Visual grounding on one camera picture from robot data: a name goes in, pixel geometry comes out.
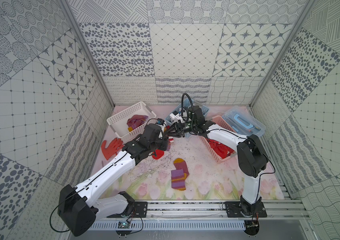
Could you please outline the maroon purple toe sock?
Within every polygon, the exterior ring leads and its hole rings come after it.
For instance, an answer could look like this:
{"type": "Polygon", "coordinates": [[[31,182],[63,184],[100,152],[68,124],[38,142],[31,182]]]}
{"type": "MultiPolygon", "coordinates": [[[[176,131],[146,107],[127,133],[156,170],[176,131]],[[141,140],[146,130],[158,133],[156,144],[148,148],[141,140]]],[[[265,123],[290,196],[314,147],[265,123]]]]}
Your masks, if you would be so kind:
{"type": "Polygon", "coordinates": [[[148,116],[146,115],[133,115],[130,119],[128,119],[127,125],[128,127],[132,125],[141,126],[146,122],[147,119],[148,116]]]}

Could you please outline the red snowflake sock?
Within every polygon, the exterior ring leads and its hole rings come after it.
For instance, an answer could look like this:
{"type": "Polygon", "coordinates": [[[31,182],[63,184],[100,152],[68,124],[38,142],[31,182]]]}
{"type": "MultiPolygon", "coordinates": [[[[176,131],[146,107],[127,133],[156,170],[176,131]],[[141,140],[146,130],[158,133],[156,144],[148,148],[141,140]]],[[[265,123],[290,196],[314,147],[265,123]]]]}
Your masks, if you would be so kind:
{"type": "Polygon", "coordinates": [[[223,145],[222,143],[215,141],[215,140],[207,140],[210,147],[214,150],[214,152],[220,156],[222,159],[225,159],[232,154],[235,153],[235,151],[231,148],[229,148],[226,145],[223,145]]]}

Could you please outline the purple striped sock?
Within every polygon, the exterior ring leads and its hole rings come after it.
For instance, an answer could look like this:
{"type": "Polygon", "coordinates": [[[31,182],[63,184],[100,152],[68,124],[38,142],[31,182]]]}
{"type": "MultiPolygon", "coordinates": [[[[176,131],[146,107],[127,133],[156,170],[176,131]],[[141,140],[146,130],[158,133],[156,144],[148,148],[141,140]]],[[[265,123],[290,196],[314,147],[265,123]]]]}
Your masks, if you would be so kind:
{"type": "Polygon", "coordinates": [[[186,190],[185,180],[189,176],[187,163],[181,158],[177,158],[173,162],[175,170],[171,171],[171,187],[175,190],[186,190]]]}

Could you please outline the white sock black pattern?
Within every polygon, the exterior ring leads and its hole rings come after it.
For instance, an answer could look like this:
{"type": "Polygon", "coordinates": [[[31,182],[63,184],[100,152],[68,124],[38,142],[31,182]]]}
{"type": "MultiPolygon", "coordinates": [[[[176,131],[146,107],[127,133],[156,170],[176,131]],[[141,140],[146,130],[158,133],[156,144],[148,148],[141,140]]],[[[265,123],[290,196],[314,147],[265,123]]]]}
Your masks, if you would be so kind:
{"type": "Polygon", "coordinates": [[[170,120],[171,120],[172,122],[174,122],[174,121],[177,122],[178,120],[182,120],[182,116],[181,116],[180,113],[176,113],[176,114],[171,113],[169,116],[170,116],[170,120]]]}

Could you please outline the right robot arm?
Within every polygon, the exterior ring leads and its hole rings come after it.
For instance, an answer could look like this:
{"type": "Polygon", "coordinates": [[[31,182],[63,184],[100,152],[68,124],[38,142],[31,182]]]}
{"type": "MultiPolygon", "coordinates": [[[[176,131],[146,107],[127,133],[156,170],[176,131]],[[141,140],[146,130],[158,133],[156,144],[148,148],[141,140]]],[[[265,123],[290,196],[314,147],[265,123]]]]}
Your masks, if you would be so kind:
{"type": "Polygon", "coordinates": [[[206,120],[198,106],[181,108],[180,119],[174,120],[165,131],[166,135],[174,138],[182,138],[187,133],[217,141],[237,153],[239,168],[245,174],[244,190],[240,198],[242,214],[254,214],[256,207],[261,204],[261,175],[269,162],[259,137],[240,135],[206,120]]]}

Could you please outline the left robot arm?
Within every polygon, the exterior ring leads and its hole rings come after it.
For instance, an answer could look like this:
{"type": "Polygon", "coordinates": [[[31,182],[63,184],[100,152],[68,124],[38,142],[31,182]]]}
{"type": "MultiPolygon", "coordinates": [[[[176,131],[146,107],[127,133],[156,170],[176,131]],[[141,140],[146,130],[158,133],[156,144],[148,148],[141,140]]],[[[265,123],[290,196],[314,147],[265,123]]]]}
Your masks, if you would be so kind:
{"type": "Polygon", "coordinates": [[[164,134],[165,126],[163,119],[146,124],[144,132],[125,143],[105,167],[75,187],[66,185],[61,190],[55,210],[75,237],[85,233],[99,219],[134,215],[135,200],[128,193],[119,192],[106,199],[100,197],[123,174],[153,152],[167,149],[169,138],[164,134]]]}

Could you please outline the blue plastic basket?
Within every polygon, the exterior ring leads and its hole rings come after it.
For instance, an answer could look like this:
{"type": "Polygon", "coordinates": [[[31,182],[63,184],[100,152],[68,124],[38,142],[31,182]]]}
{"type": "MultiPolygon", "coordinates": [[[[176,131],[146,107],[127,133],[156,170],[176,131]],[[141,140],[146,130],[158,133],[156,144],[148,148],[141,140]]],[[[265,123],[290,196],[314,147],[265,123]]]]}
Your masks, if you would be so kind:
{"type": "MultiPolygon", "coordinates": [[[[202,110],[203,116],[206,117],[207,113],[209,112],[209,108],[205,105],[202,105],[201,103],[192,100],[193,106],[196,109],[196,106],[199,106],[202,110]]],[[[181,120],[181,111],[183,110],[183,116],[186,117],[187,114],[185,113],[185,110],[188,109],[191,106],[188,99],[183,101],[183,105],[179,104],[166,118],[165,122],[167,123],[167,126],[171,126],[174,122],[177,122],[178,120],[181,120]]]]}

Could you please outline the pink plastic basket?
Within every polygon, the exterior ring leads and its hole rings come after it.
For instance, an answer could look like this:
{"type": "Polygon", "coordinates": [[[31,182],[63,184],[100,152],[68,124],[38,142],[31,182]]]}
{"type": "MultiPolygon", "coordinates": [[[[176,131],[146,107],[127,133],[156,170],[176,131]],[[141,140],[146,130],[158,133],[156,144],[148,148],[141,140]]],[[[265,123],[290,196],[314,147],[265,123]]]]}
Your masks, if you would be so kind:
{"type": "MultiPolygon", "coordinates": [[[[222,116],[214,116],[211,120],[221,128],[236,133],[236,131],[222,118],[222,116]]],[[[236,151],[216,140],[206,139],[204,137],[199,137],[199,139],[202,141],[202,143],[212,155],[213,159],[218,164],[237,155],[236,151]]]]}

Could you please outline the white plastic basket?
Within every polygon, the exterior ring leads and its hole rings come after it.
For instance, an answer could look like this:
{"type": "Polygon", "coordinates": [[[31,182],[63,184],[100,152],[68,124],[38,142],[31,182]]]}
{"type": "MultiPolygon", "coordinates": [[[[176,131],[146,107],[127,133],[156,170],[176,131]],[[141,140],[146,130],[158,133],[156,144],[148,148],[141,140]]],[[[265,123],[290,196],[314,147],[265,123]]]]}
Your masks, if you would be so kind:
{"type": "Polygon", "coordinates": [[[133,140],[139,134],[142,134],[145,124],[148,121],[145,120],[145,122],[141,126],[130,132],[127,122],[134,115],[148,116],[148,119],[157,118],[155,112],[152,111],[144,102],[138,102],[107,119],[107,123],[109,124],[111,129],[114,131],[116,136],[120,138],[124,143],[127,143],[133,140]]]}

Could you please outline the red santa striped sock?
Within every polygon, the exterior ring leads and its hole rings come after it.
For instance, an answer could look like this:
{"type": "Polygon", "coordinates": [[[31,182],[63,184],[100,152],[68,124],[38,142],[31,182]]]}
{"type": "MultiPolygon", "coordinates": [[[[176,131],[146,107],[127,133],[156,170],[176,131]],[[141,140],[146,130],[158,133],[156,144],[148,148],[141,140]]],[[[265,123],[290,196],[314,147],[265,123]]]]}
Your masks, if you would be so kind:
{"type": "Polygon", "coordinates": [[[169,137],[169,136],[168,136],[168,139],[169,139],[169,143],[170,143],[170,144],[174,143],[173,137],[171,137],[171,136],[169,137]]]}

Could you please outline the red rubber glove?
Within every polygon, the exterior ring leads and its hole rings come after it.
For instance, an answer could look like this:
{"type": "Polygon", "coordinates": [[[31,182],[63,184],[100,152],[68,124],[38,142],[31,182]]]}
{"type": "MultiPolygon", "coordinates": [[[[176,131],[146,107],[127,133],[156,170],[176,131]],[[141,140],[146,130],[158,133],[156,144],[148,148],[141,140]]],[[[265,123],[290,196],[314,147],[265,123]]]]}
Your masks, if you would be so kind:
{"type": "Polygon", "coordinates": [[[106,146],[107,141],[104,140],[101,145],[101,151],[106,160],[109,160],[112,156],[116,155],[124,146],[121,139],[113,139],[108,146],[106,146]]]}

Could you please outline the clear plastic tool box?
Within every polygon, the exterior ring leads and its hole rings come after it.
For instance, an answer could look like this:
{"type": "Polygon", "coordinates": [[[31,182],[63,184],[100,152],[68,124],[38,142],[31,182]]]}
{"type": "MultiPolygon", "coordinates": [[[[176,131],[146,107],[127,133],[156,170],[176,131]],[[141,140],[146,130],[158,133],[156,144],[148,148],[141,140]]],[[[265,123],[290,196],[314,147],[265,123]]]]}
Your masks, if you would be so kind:
{"type": "Polygon", "coordinates": [[[266,127],[243,107],[234,106],[226,111],[222,118],[241,135],[262,137],[266,131],[266,127]]]}

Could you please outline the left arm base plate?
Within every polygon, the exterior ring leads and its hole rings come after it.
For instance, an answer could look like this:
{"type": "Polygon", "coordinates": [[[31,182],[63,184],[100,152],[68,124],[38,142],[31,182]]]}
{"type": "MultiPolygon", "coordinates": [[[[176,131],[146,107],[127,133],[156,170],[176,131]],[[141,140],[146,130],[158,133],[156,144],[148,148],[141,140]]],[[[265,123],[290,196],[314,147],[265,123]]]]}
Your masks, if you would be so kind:
{"type": "Polygon", "coordinates": [[[148,211],[148,202],[134,202],[129,203],[127,208],[121,214],[114,214],[107,216],[107,218],[127,218],[127,217],[141,217],[145,218],[148,211]]]}

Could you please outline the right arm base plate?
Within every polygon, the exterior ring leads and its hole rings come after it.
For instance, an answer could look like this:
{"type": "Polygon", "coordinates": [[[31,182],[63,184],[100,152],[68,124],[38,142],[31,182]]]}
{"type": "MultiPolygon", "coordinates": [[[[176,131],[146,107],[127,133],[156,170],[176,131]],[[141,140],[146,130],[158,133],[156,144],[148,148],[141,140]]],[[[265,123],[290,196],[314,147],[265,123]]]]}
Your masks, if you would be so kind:
{"type": "Polygon", "coordinates": [[[256,202],[253,205],[249,205],[247,202],[224,202],[222,204],[223,209],[229,218],[266,218],[267,213],[264,204],[261,201],[256,202]]]}

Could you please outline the aluminium mounting rail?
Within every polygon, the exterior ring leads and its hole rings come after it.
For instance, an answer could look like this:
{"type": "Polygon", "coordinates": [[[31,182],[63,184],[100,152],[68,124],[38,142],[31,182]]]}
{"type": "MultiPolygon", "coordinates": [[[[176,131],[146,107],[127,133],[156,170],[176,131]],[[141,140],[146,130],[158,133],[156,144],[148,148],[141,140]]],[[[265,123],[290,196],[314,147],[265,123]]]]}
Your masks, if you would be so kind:
{"type": "MultiPolygon", "coordinates": [[[[127,217],[127,218],[111,218],[111,219],[128,219],[131,220],[165,220],[165,219],[219,219],[229,218],[223,209],[223,201],[147,201],[148,211],[145,218],[127,217]]],[[[301,201],[298,200],[270,200],[263,201],[266,209],[266,218],[233,218],[237,220],[259,220],[259,219],[275,219],[275,220],[300,220],[309,217],[308,212],[301,201]]],[[[104,200],[97,201],[94,206],[89,207],[87,204],[81,204],[78,210],[75,207],[69,209],[64,207],[63,214],[74,214],[78,220],[82,221],[87,218],[84,213],[90,213],[91,221],[102,220],[107,216],[121,214],[125,211],[127,205],[117,203],[106,203],[104,200]]]]}

